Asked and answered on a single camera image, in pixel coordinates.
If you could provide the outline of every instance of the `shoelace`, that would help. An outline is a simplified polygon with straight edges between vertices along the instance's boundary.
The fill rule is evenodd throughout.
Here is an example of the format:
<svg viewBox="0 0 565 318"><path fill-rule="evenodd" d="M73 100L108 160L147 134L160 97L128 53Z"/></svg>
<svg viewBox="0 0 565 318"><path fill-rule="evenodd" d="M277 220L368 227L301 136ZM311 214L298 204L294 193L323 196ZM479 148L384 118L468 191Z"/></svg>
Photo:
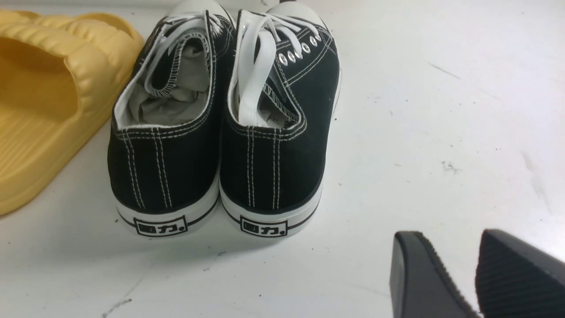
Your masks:
<svg viewBox="0 0 565 318"><path fill-rule="evenodd" d="M282 41L277 31L290 41L294 55L302 59L303 51L310 52L309 49L306 49L308 46L298 41L296 35L304 27L310 29L316 38L321 40L313 24L287 16L263 14L262 18L248 26L241 40L237 70L240 98L238 120L241 125L268 127L259 114L258 103L263 85L275 62L276 43ZM260 47L257 58L255 58L255 47L258 41Z"/></svg>
<svg viewBox="0 0 565 318"><path fill-rule="evenodd" d="M212 33L219 33L220 32L220 19L210 14ZM174 23L178 20L185 20L182 22L180 26L178 26L170 35L163 36L160 39L160 42L157 44L155 57L149 64L147 69L147 74L153 74L155 69L157 68L157 64L161 60L161 57L165 54L167 50L170 49L171 44L177 40L177 38L183 34L185 31L190 29L202 29L206 30L206 13L203 12L201 14L182 14L182 15L171 15L167 18L167 22ZM151 76L146 76L144 81L145 90L150 92L151 91Z"/></svg>

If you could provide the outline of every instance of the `white rubber sole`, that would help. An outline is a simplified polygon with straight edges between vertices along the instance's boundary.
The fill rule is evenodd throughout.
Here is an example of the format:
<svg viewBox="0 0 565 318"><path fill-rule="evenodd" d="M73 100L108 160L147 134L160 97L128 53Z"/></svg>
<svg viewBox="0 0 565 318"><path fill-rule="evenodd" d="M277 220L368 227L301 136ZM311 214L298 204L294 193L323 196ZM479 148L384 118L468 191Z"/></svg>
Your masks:
<svg viewBox="0 0 565 318"><path fill-rule="evenodd" d="M212 215L218 202L219 174L200 200L185 208L165 214L147 214L117 202L117 210L130 232L147 238L176 237L198 230Z"/></svg>
<svg viewBox="0 0 565 318"><path fill-rule="evenodd" d="M337 101L341 92L341 68L337 82L336 94L333 99L332 118L336 111ZM314 196L301 207L280 213L280 214L261 214L251 212L244 207L237 205L225 194L220 182L220 197L224 209L232 225L235 225L243 233L262 238L281 238L300 232L310 222L312 215L320 203L322 184Z"/></svg>

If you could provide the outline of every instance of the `sneaker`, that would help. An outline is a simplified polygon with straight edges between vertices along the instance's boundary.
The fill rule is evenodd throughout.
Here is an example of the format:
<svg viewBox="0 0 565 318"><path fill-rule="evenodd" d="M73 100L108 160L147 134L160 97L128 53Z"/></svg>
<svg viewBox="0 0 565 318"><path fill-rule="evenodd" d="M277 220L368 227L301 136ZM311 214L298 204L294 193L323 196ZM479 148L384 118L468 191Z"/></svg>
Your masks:
<svg viewBox="0 0 565 318"><path fill-rule="evenodd" d="M134 233L189 233L214 209L234 36L219 4L186 1L157 24L137 58L108 146L118 213Z"/></svg>
<svg viewBox="0 0 565 318"><path fill-rule="evenodd" d="M340 78L335 41L312 9L240 11L220 194L244 233L292 235L316 211Z"/></svg>

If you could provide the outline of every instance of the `yellow slide sandal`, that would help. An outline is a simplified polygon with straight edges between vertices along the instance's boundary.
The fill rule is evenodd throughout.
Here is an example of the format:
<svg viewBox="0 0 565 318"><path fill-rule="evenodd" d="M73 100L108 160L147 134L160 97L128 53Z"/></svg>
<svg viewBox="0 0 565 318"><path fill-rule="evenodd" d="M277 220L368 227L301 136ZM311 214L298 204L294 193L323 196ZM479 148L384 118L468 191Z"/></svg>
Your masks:
<svg viewBox="0 0 565 318"><path fill-rule="evenodd" d="M143 43L110 14L0 10L0 214L33 199L105 123Z"/></svg>

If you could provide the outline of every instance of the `printed logo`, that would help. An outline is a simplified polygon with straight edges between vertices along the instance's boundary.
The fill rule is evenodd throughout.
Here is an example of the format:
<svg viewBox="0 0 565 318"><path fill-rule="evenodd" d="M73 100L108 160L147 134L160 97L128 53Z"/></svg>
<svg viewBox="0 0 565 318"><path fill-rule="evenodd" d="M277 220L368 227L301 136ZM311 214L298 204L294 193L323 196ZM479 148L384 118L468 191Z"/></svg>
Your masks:
<svg viewBox="0 0 565 318"><path fill-rule="evenodd" d="M288 230L288 221L278 223L261 223L241 216L241 230L251 235L266 238L285 237Z"/></svg>
<svg viewBox="0 0 565 318"><path fill-rule="evenodd" d="M137 234L145 237L170 237L188 231L184 216L164 222L147 222L133 219Z"/></svg>

